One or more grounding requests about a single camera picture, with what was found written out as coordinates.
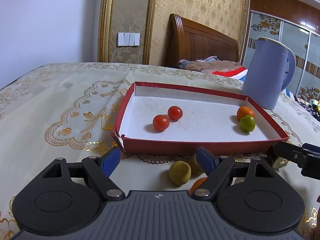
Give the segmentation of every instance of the pitcher handle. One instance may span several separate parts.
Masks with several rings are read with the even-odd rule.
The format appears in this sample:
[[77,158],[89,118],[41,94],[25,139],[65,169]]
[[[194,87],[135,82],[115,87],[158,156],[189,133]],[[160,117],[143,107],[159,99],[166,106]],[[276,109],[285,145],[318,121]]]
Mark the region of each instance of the pitcher handle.
[[296,56],[293,54],[291,49],[289,49],[288,58],[289,58],[289,71],[286,79],[283,82],[281,91],[284,90],[289,85],[290,81],[293,78],[294,70],[296,67]]

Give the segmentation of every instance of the wooden headboard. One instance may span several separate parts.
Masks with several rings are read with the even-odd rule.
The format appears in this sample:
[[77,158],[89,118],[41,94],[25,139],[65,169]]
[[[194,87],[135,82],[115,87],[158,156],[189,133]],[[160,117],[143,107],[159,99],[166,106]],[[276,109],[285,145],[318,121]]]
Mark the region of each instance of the wooden headboard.
[[181,59],[197,60],[217,56],[237,62],[237,41],[200,23],[176,14],[170,15],[174,35],[167,51],[165,66],[177,68]]

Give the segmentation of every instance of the wallpaper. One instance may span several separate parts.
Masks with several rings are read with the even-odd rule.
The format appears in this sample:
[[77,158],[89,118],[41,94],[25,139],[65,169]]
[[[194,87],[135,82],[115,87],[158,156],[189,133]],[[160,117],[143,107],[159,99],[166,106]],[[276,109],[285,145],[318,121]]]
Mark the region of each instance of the wallpaper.
[[[142,63],[148,0],[113,0],[111,12],[109,62]],[[140,33],[140,45],[117,46],[119,32]]]
[[150,65],[164,65],[171,42],[171,13],[238,39],[243,0],[156,0]]

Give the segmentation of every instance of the green citrus fruit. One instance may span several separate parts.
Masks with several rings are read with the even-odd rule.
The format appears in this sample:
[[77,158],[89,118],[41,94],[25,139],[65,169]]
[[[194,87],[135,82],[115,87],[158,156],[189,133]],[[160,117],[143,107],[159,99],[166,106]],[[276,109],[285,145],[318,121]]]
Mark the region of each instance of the green citrus fruit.
[[255,126],[256,126],[256,121],[249,114],[240,119],[240,128],[245,132],[252,132]]

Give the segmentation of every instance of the red tray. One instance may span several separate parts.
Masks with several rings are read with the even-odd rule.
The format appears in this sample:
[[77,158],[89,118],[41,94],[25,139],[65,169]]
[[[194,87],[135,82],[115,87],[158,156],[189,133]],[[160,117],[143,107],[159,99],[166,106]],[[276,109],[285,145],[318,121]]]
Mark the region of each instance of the red tray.
[[[152,120],[179,106],[183,117],[157,132]],[[236,118],[240,106],[255,112],[256,127],[243,132]],[[204,146],[215,155],[266,151],[287,141],[285,131],[250,97],[172,84],[135,82],[124,96],[112,135],[127,153],[192,155]]]

